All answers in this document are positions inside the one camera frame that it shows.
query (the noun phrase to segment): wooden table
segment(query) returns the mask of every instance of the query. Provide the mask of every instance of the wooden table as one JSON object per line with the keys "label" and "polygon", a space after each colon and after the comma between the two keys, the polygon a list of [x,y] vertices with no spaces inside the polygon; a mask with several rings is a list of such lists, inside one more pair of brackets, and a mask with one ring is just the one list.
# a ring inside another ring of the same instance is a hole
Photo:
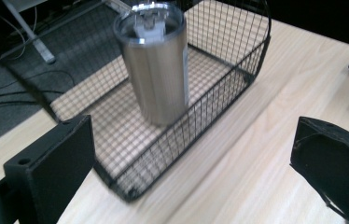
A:
{"label": "wooden table", "polygon": [[[91,171],[60,223],[344,223],[290,166],[299,116],[349,131],[349,45],[272,22],[256,82],[160,181],[126,204]],[[0,138],[2,164],[54,126]]]}

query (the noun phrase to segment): screw hole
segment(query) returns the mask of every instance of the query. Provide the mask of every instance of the screw hole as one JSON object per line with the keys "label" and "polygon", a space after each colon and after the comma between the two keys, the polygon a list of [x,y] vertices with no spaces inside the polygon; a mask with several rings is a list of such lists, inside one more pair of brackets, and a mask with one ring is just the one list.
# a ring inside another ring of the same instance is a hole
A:
{"label": "screw hole", "polygon": [[138,194],[138,192],[137,192],[137,189],[135,189],[135,188],[131,188],[131,190],[129,190],[129,193],[128,193],[128,195],[129,195],[131,198],[136,197],[137,194]]}
{"label": "screw hole", "polygon": [[22,159],[22,160],[18,161],[18,164],[19,165],[26,165],[29,162],[30,162],[30,159]]}

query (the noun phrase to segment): wire mesh basket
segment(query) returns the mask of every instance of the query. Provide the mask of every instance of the wire mesh basket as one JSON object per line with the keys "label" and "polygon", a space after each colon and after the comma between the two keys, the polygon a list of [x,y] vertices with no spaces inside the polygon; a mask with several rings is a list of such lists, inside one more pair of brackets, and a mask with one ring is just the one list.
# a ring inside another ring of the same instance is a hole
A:
{"label": "wire mesh basket", "polygon": [[[140,113],[113,36],[118,15],[113,3],[90,4],[39,35],[56,63],[44,63],[33,41],[20,59],[6,60],[7,70],[26,80],[24,88],[39,90],[35,98],[55,119],[91,114],[95,171],[127,202],[150,189],[253,83],[269,45],[271,18],[264,0],[176,4],[188,23],[189,105],[167,127],[149,124]],[[64,94],[41,91],[31,79],[46,73],[52,88]]]}

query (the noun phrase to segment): tumbler lid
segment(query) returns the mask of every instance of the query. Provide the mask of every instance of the tumbler lid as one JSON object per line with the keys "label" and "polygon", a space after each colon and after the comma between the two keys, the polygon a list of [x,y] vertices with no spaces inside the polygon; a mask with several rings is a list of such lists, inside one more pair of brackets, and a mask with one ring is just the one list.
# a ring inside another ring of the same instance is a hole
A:
{"label": "tumbler lid", "polygon": [[165,42],[185,28],[183,12],[168,3],[147,3],[116,17],[114,33],[125,44],[147,45]]}

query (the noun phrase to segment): black plastic bracket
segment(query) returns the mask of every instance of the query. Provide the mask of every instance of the black plastic bracket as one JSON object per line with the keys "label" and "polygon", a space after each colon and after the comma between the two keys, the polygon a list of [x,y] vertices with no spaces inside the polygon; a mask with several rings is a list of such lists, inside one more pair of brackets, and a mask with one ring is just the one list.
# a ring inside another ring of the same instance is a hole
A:
{"label": "black plastic bracket", "polygon": [[300,117],[291,166],[328,207],[349,221],[349,132],[323,120]]}
{"label": "black plastic bracket", "polygon": [[4,164],[0,223],[56,223],[94,163],[91,117],[59,123]]}

